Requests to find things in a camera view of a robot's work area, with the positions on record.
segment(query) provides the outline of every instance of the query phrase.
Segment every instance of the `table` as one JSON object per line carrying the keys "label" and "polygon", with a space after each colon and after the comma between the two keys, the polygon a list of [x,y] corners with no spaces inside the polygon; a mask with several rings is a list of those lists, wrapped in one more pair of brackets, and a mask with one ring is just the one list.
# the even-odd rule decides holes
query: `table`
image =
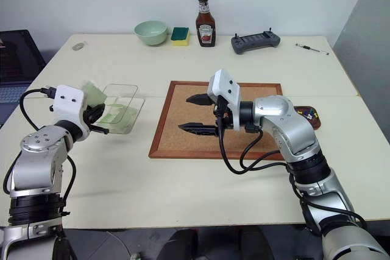
{"label": "table", "polygon": [[[85,42],[80,51],[71,47]],[[63,219],[67,228],[139,228],[303,222],[299,202],[284,168],[242,176],[220,160],[149,159],[147,154],[170,80],[205,81],[219,68],[237,82],[280,82],[296,105],[312,105],[322,126],[316,131],[329,165],[336,171],[354,208],[368,220],[387,219],[390,146],[358,96],[337,58],[295,47],[331,51],[324,37],[283,37],[278,49],[235,55],[229,37],[202,48],[191,36],[189,47],[142,45],[133,35],[73,35],[31,88],[92,80],[136,84],[145,104],[128,135],[92,133],[76,143],[71,156],[76,182]],[[48,99],[26,100],[38,125],[51,122]],[[32,132],[19,108],[0,130],[0,176]],[[64,163],[63,190],[70,179]],[[0,195],[0,225],[7,225],[9,198]]]}

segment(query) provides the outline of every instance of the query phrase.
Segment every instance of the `sponge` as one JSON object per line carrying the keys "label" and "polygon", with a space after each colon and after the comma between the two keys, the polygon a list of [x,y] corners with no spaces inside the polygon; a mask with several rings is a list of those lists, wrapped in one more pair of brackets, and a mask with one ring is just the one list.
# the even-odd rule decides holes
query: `sponge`
{"label": "sponge", "polygon": [[173,46],[188,46],[190,42],[190,30],[187,27],[174,27],[171,43]]}

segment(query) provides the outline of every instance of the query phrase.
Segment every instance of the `laptop keyboard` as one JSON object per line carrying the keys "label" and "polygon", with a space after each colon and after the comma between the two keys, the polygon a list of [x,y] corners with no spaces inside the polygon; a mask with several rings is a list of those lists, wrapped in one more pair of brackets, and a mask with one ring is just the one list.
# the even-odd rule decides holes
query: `laptop keyboard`
{"label": "laptop keyboard", "polygon": [[19,98],[26,91],[28,86],[11,86],[0,88],[0,103],[17,103]]}

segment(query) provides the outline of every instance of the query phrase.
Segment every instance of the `green bowl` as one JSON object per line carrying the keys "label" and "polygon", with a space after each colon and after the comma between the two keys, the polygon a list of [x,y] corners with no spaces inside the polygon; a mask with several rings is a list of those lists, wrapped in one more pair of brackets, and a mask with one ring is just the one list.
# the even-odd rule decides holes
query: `green bowl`
{"label": "green bowl", "polygon": [[158,45],[165,41],[168,27],[162,21],[145,21],[138,24],[134,32],[146,45]]}

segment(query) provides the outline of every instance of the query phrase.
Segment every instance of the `ketchup bottle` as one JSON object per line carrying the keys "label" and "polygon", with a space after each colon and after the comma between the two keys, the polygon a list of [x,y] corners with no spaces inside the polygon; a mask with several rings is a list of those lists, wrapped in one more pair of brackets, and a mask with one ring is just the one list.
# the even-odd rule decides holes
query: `ketchup bottle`
{"label": "ketchup bottle", "polygon": [[199,1],[199,13],[196,18],[196,32],[202,47],[215,46],[215,20],[210,13],[208,0]]}

